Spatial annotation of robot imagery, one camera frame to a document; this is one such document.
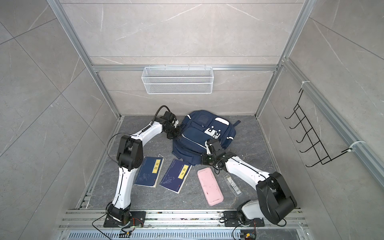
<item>book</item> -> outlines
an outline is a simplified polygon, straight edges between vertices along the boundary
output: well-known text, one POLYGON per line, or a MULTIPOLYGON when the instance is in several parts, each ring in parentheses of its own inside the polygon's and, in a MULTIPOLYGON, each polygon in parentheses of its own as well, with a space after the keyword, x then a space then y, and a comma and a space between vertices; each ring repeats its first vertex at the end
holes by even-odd
POLYGON ((156 187, 162 164, 162 157, 145 157, 137 174, 135 185, 156 187))
POLYGON ((190 169, 191 164, 178 159, 173 159, 166 174, 160 181, 160 186, 163 186, 175 193, 179 193, 190 169))

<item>yellow title label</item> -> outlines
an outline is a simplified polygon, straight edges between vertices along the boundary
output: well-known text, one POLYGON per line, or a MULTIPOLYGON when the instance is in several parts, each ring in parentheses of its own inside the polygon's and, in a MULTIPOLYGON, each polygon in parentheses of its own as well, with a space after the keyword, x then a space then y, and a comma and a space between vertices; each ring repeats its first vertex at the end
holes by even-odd
POLYGON ((153 167, 152 173, 157 173, 160 166, 160 159, 156 159, 155 166, 153 167))
POLYGON ((184 167, 183 167, 183 169, 181 170, 181 173, 179 174, 179 178, 180 179, 183 179, 184 178, 184 176, 185 176, 185 173, 187 172, 187 170, 188 170, 188 165, 184 165, 184 167))

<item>backpack zipper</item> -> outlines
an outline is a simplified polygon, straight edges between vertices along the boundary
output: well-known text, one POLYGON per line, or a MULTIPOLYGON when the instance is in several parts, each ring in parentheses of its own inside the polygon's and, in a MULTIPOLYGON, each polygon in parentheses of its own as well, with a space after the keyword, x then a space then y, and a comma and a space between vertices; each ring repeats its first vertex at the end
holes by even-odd
POLYGON ((189 141, 191 141, 191 142, 193 142, 193 143, 195 143, 195 144, 201 146, 202 148, 206 149, 203 145, 201 145, 201 144, 199 144, 199 143, 197 143, 197 142, 194 142, 194 141, 192 141, 191 139, 189 139, 189 138, 187 138, 186 136, 184 136, 184 134, 181 134, 181 136, 183 136, 185 139, 188 139, 189 141))

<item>wire mesh basket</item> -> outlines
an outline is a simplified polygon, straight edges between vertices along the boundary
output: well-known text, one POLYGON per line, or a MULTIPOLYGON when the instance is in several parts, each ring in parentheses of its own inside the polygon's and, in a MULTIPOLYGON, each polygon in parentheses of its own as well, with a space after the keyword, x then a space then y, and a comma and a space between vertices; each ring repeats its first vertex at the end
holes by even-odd
POLYGON ((141 76, 148 94, 212 93, 212 67, 146 67, 141 76))

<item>black cable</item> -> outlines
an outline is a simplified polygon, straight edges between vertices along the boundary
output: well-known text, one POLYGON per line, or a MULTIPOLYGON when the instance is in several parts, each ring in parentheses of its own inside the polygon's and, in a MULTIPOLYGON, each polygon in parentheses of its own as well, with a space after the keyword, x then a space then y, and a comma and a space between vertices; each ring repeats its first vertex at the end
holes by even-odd
POLYGON ((232 231, 232 237, 233 237, 234 240, 237 240, 237 239, 235 239, 235 237, 233 236, 233 232, 236 230, 236 228, 239 227, 240 225, 247 224, 247 223, 249 223, 250 221, 253 221, 253 219, 252 219, 252 220, 249 220, 249 221, 247 221, 247 222, 241 222, 239 225, 237 225, 237 226, 233 229, 233 231, 232 231))
POLYGON ((228 220, 236 220, 237 218, 226 218, 226 217, 221 217, 221 218, 219 218, 219 222, 220 223, 225 223, 226 221, 228 221, 228 220))
POLYGON ((101 234, 103 234, 104 236, 106 236, 109 240, 112 240, 110 237, 108 237, 107 235, 105 235, 105 233, 103 233, 102 231, 100 231, 97 227, 95 227, 95 225, 93 225, 94 222, 96 222, 97 220, 99 220, 100 218, 102 218, 103 216, 99 217, 98 219, 96 219, 95 221, 92 222, 92 226, 94 228, 96 228, 97 231, 101 232, 101 234))
POLYGON ((287 225, 287 220, 285 220, 285 219, 283 219, 283 220, 284 220, 284 222, 285 222, 284 225, 278 225, 278 224, 276 224, 276 226, 279 226, 279 227, 285 227, 285 225, 287 225))
POLYGON ((127 133, 127 132, 118 132, 118 133, 116 133, 115 135, 113 135, 113 136, 109 139, 109 141, 108 141, 108 143, 107 143, 107 146, 106 146, 106 152, 107 152, 108 157, 109 157, 112 161, 114 161, 115 163, 118 163, 118 162, 115 161, 114 159, 112 159, 111 156, 109 155, 109 153, 108 153, 108 146, 109 146, 109 143, 111 142, 112 138, 113 138, 114 136, 118 135, 118 134, 128 134, 128 135, 131 135, 131 136, 135 136, 135 135, 133 135, 133 134, 129 134, 129 133, 127 133))
MULTIPOLYGON (((107 215, 107 208, 108 208, 108 206, 109 206, 111 203, 112 203, 112 202, 109 202, 109 203, 107 204, 107 206, 105 207, 105 214, 104 214, 103 216, 107 215)), ((95 221, 93 221, 93 222, 92 222, 92 226, 93 226, 97 231, 101 232, 101 234, 103 234, 104 236, 106 236, 109 240, 112 240, 110 237, 108 237, 107 235, 105 235, 105 233, 103 233, 102 231, 100 231, 95 225, 93 225, 94 222, 96 222, 97 220, 99 220, 99 219, 102 218, 103 216, 101 216, 101 217, 99 217, 98 219, 96 219, 95 221)))
POLYGON ((155 116, 153 117, 152 122, 151 122, 151 126, 152 126, 152 124, 155 122, 155 119, 156 119, 157 115, 159 114, 159 112, 160 112, 160 110, 161 110, 162 108, 167 108, 167 110, 170 112, 169 108, 168 108, 166 105, 161 106, 161 107, 157 110, 155 116))
POLYGON ((224 157, 223 157, 222 159, 220 159, 218 162, 216 162, 216 164, 212 165, 213 168, 214 168, 214 170, 215 170, 215 173, 216 173, 217 175, 219 175, 220 170, 223 169, 222 167, 219 168, 219 167, 217 166, 217 164, 218 164, 220 161, 222 161, 223 159, 224 159, 224 157))
POLYGON ((237 227, 239 227, 239 226, 242 225, 242 224, 243 224, 243 223, 240 223, 239 225, 235 226, 235 228, 233 229, 233 231, 232 231, 232 237, 233 237, 234 240, 237 240, 237 239, 235 239, 235 237, 233 236, 233 232, 236 230, 237 227))

